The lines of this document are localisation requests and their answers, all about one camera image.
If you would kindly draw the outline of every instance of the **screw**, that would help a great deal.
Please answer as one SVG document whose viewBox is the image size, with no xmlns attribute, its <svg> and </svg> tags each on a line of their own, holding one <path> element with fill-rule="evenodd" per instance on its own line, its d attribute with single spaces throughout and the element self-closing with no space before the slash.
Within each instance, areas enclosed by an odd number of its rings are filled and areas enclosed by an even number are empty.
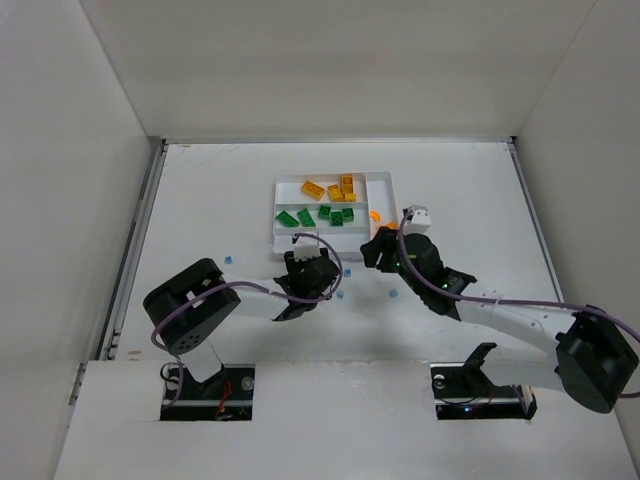
<svg viewBox="0 0 640 480">
<path fill-rule="evenodd" d="M 444 375 L 435 375 L 433 377 L 433 386 L 436 388 L 436 390 L 442 390 L 444 387 L 446 387 L 447 384 L 445 383 Z"/>
<path fill-rule="evenodd" d="M 253 390 L 253 378 L 251 377 L 244 377 L 241 381 L 240 381 L 240 386 L 242 387 L 242 389 L 245 392 L 248 392 L 249 390 Z"/>
</svg>

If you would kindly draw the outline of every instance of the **toy block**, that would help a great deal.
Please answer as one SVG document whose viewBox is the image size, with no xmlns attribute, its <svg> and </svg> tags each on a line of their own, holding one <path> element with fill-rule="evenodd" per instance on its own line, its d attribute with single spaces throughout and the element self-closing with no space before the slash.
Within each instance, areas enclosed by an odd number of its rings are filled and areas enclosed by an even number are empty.
<svg viewBox="0 0 640 480">
<path fill-rule="evenodd" d="M 282 225 L 284 225 L 287 228 L 300 226 L 300 222 L 298 222 L 295 218 L 293 218 L 287 212 L 280 212 L 276 217 L 276 220 L 278 220 Z"/>
<path fill-rule="evenodd" d="M 329 205 L 320 205 L 318 218 L 321 218 L 322 220 L 331 220 L 331 207 Z"/>
<path fill-rule="evenodd" d="M 342 194 L 346 195 L 347 193 L 353 193 L 353 176 L 352 175 L 342 176 Z"/>
<path fill-rule="evenodd" d="M 309 210 L 307 210 L 306 208 L 298 212 L 298 218 L 300 219 L 300 223 L 302 224 L 303 227 L 316 226 L 316 222 L 313 221 L 313 218 L 311 218 L 311 214 L 309 213 Z"/>
<path fill-rule="evenodd" d="M 302 185 L 302 193 L 306 193 L 310 197 L 320 200 L 324 196 L 324 188 L 313 182 L 306 181 L 304 185 Z"/>
<path fill-rule="evenodd" d="M 342 225 L 342 212 L 331 212 L 331 226 L 341 227 Z"/>
<path fill-rule="evenodd" d="M 331 198 L 332 202 L 344 202 L 344 197 L 338 184 L 329 185 L 329 198 Z"/>
<path fill-rule="evenodd" d="M 343 208 L 342 209 L 342 221 L 344 223 L 353 222 L 354 219 L 353 208 Z"/>
</svg>

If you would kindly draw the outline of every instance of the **orange object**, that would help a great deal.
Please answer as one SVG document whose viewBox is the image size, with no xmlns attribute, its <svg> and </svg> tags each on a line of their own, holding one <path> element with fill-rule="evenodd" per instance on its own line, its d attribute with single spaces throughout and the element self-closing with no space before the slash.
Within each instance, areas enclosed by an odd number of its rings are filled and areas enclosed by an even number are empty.
<svg viewBox="0 0 640 480">
<path fill-rule="evenodd" d="M 320 200 L 324 196 L 324 188 L 313 182 L 306 181 L 304 185 L 302 185 L 302 193 L 306 193 L 310 197 Z"/>
<path fill-rule="evenodd" d="M 340 191 L 340 185 L 329 185 L 329 198 L 332 202 L 344 202 L 344 197 Z"/>
<path fill-rule="evenodd" d="M 353 175 L 342 176 L 342 194 L 346 196 L 348 193 L 353 193 Z"/>
</svg>

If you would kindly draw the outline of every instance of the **white table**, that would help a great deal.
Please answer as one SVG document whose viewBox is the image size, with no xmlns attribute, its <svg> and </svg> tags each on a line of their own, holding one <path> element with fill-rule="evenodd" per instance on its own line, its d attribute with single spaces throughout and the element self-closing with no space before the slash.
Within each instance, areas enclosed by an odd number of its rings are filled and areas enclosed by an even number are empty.
<svg viewBox="0 0 640 480">
<path fill-rule="evenodd" d="M 635 478 L 615 415 L 557 392 L 538 390 L 531 423 L 437 421 L 426 361 L 463 360 L 482 341 L 527 347 L 438 317 L 397 276 L 357 263 L 343 300 L 282 324 L 230 317 L 214 333 L 224 362 L 256 363 L 253 421 L 156 421 L 167 357 L 149 342 L 144 296 L 201 257 L 237 276 L 281 275 L 275 178 L 381 170 L 399 207 L 429 207 L 446 264 L 554 298 L 505 143 L 173 145 L 118 347 L 125 361 L 89 366 L 56 480 Z"/>
</svg>

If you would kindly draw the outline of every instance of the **purple cable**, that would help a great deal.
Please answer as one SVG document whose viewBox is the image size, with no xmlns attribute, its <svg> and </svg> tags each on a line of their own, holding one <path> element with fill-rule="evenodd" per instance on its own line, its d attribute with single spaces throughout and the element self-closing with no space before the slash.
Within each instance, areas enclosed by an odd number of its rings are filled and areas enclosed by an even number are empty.
<svg viewBox="0 0 640 480">
<path fill-rule="evenodd" d="M 280 292 L 272 292 L 270 291 L 268 288 L 258 284 L 258 283 L 253 283 L 253 282 L 246 282 L 246 281 L 238 281 L 238 282 L 229 282 L 229 283 L 224 283 L 222 285 L 218 285 L 215 286 L 213 288 L 210 288 L 209 290 L 206 290 L 204 292 L 202 292 L 200 295 L 192 298 L 191 300 L 189 300 L 188 302 L 180 305 L 180 307 L 176 308 L 173 312 L 171 312 L 169 315 L 167 315 L 167 317 L 162 320 L 157 326 L 156 328 L 153 329 L 153 332 L 151 333 L 151 343 L 153 343 L 156 347 L 158 347 L 160 350 L 167 350 L 167 347 L 165 347 L 162 343 L 160 343 L 158 341 L 158 335 L 160 335 L 160 332 L 162 332 L 162 330 L 169 325 L 173 320 L 176 319 L 176 317 L 178 317 L 178 315 L 180 315 L 181 313 L 186 312 L 189 308 L 191 308 L 193 306 L 193 304 L 204 300 L 207 297 L 210 297 L 211 295 L 213 295 L 214 293 L 218 293 L 221 290 L 224 290 L 226 288 L 232 288 L 232 287 L 248 287 L 248 288 L 253 288 L 256 289 L 260 292 L 265 293 L 266 295 L 273 295 L 274 297 L 279 297 L 279 298 L 283 298 L 285 300 L 291 300 L 293 302 L 297 302 L 297 303 L 319 303 L 322 302 L 324 300 L 330 300 L 331 297 L 333 296 L 334 293 L 336 293 L 336 291 L 338 290 L 338 287 L 340 287 L 340 282 L 342 282 L 342 277 L 344 275 L 344 268 L 342 267 L 342 262 L 340 261 L 340 257 L 338 256 L 338 252 L 335 251 L 335 249 L 331 246 L 331 244 L 329 244 L 329 242 L 327 242 L 326 240 L 320 238 L 317 235 L 314 235 L 312 233 L 296 233 L 294 234 L 294 238 L 297 237 L 309 237 L 309 238 L 313 238 L 314 240 L 322 243 L 325 247 L 327 247 L 327 250 L 329 250 L 331 252 L 331 254 L 333 255 L 333 257 L 336 259 L 336 262 L 338 263 L 338 280 L 335 282 L 335 284 L 333 285 L 333 287 L 329 290 L 329 293 L 327 293 L 326 295 L 321 295 L 318 298 L 298 298 L 298 297 L 294 297 L 292 295 L 287 295 L 285 293 L 280 293 Z M 169 408 L 171 407 L 173 404 L 175 404 L 179 397 L 180 397 L 180 393 L 182 393 L 182 384 L 183 384 L 183 380 L 184 380 L 184 367 L 182 366 L 182 362 L 180 362 L 180 359 L 178 357 L 175 357 L 176 359 L 176 364 L 178 365 L 178 386 L 176 387 L 176 395 L 175 397 L 173 397 L 173 400 L 171 400 L 169 403 L 167 403 L 165 406 L 163 406 L 163 409 Z"/>
<path fill-rule="evenodd" d="M 605 320 L 610 321 L 614 325 L 616 325 L 621 330 L 624 330 L 629 335 L 633 337 L 633 339 L 640 343 L 640 333 L 631 328 L 629 325 L 624 323 L 622 320 L 618 320 L 616 317 L 609 315 L 608 313 L 603 312 L 602 310 L 598 310 L 597 308 L 588 307 L 586 305 L 578 305 L 575 303 L 564 303 L 564 302 L 552 302 L 549 300 L 521 300 L 521 299 L 509 299 L 509 298 L 488 298 L 488 297 L 467 297 L 464 295 L 457 295 L 455 293 L 448 292 L 443 290 L 442 288 L 434 285 L 429 280 L 424 278 L 418 269 L 413 265 L 413 262 L 409 258 L 409 253 L 407 252 L 407 245 L 404 241 L 404 226 L 409 219 L 409 216 L 412 214 L 411 208 L 407 210 L 404 217 L 402 217 L 402 221 L 400 222 L 400 228 L 398 229 L 398 246 L 400 247 L 400 255 L 403 264 L 409 269 L 409 271 L 415 275 L 415 277 L 426 287 L 433 290 L 434 292 L 444 296 L 451 298 L 456 301 L 465 301 L 465 302 L 475 302 L 475 303 L 486 303 L 493 304 L 499 303 L 501 305 L 518 305 L 518 306 L 527 306 L 527 307 L 551 307 L 551 308 L 564 308 L 567 310 L 576 310 L 579 312 L 588 313 L 590 315 L 596 315 L 600 318 L 604 318 Z M 620 398 L 640 398 L 640 391 L 633 393 L 621 393 Z"/>
</svg>

